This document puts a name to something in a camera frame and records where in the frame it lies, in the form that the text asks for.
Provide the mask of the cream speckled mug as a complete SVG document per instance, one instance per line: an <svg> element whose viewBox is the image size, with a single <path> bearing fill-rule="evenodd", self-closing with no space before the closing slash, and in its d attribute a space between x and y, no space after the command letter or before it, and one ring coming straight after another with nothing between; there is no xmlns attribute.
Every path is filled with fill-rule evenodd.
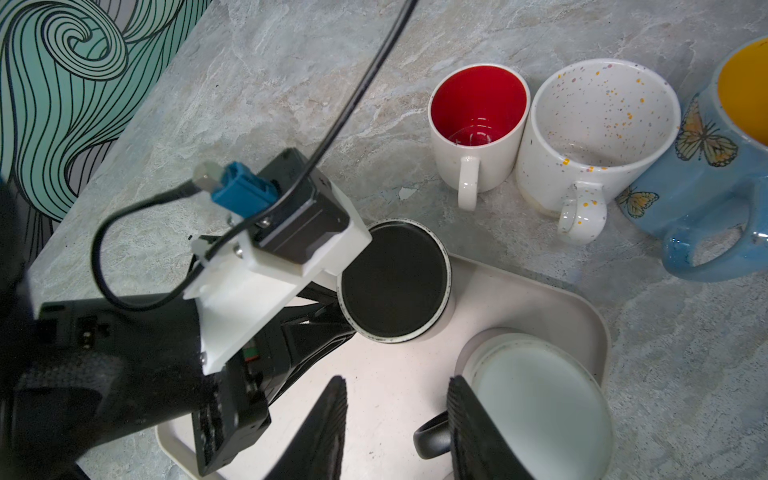
<svg viewBox="0 0 768 480"><path fill-rule="evenodd" d="M672 86L632 61L591 59L544 81L532 100L514 177L570 244L594 241L610 201L671 146L681 121Z"/></svg>

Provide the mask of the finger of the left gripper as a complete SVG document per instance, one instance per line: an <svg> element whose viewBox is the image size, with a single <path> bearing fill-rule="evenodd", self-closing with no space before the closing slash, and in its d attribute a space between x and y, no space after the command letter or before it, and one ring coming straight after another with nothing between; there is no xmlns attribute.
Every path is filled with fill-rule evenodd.
<svg viewBox="0 0 768 480"><path fill-rule="evenodd" d="M309 303L282 308L263 328L263 393L269 403L355 335L335 291L312 282L298 297Z"/></svg>

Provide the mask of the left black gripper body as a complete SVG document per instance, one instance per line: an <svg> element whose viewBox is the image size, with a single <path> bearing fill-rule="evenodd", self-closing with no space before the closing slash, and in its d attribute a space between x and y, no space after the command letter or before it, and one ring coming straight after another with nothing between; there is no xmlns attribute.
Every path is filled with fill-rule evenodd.
<svg viewBox="0 0 768 480"><path fill-rule="evenodd" d="M184 415L193 419L203 475L270 423L241 357L204 372L194 301L133 312L88 299L33 314L24 299L2 300L3 478L55 478L95 446Z"/></svg>

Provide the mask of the cream white mug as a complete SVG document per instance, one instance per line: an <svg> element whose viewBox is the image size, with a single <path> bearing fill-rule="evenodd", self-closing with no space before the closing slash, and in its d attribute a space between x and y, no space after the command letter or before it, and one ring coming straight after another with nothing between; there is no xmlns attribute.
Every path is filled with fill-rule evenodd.
<svg viewBox="0 0 768 480"><path fill-rule="evenodd" d="M531 101L524 78L495 64L463 67L434 90L427 114L435 162L460 209L475 210L478 196L511 174Z"/></svg>

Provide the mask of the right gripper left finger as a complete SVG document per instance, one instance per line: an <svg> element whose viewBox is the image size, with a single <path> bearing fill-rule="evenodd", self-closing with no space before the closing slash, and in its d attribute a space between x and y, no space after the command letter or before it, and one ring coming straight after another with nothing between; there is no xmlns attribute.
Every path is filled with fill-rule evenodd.
<svg viewBox="0 0 768 480"><path fill-rule="evenodd" d="M266 479L339 479L347 409L346 381L334 376Z"/></svg>

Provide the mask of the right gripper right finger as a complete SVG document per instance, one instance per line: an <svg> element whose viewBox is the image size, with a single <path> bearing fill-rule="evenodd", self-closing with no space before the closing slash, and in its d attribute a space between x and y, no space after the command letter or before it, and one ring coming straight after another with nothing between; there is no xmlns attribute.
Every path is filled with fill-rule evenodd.
<svg viewBox="0 0 768 480"><path fill-rule="evenodd" d="M455 479L532 479L462 376L449 382L447 412Z"/></svg>

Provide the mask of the blue butterfly mug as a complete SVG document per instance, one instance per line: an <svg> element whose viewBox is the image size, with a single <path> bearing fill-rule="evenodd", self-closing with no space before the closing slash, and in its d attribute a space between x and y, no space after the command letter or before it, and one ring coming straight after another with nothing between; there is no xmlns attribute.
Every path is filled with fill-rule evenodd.
<svg viewBox="0 0 768 480"><path fill-rule="evenodd" d="M616 199L661 241L672 275L720 282L767 267L767 39L733 51L686 106L672 146Z"/></svg>

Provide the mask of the black mug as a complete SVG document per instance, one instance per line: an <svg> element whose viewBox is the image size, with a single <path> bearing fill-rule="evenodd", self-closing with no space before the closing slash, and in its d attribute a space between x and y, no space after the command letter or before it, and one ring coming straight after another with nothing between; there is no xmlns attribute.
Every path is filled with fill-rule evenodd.
<svg viewBox="0 0 768 480"><path fill-rule="evenodd" d="M410 219L369 228L372 240L337 277L340 309L363 337L384 344L425 341L455 311L454 274L440 239Z"/></svg>

